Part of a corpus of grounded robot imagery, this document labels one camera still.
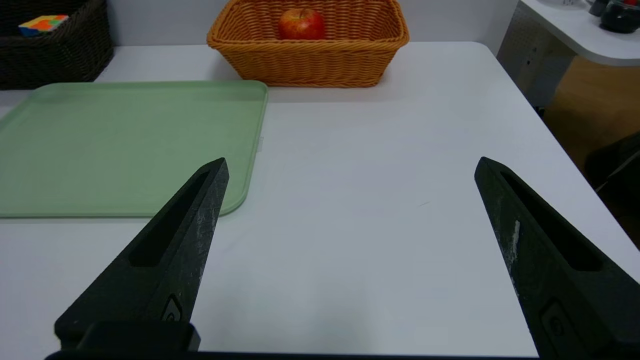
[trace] white countertop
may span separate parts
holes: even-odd
[[[206,46],[123,47],[100,81],[232,79]],[[0,93],[1,111],[26,92]],[[271,88],[245,203],[220,218],[201,350],[535,356],[480,194],[511,167],[636,280],[640,253],[489,50],[409,43],[369,89]],[[0,220],[0,358],[53,323],[145,220]]]
[[[640,66],[640,31],[617,34],[600,29],[600,18],[589,13],[585,0],[562,6],[561,0],[521,0],[535,19],[568,47],[593,62]]]

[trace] floor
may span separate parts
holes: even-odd
[[[576,57],[543,120],[584,174],[587,155],[640,131],[640,68]],[[605,201],[640,249],[640,218]]]

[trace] plastic tray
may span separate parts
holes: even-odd
[[[229,213],[248,192],[267,92],[258,81],[39,88],[0,121],[0,217],[150,217],[220,157]]]

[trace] rubik's cube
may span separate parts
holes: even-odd
[[[46,15],[37,17],[20,25],[20,31],[26,37],[34,37],[55,30],[69,17],[66,15]]]

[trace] apple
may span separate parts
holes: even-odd
[[[291,9],[280,17],[278,30],[283,40],[322,40],[324,17],[313,9]]]

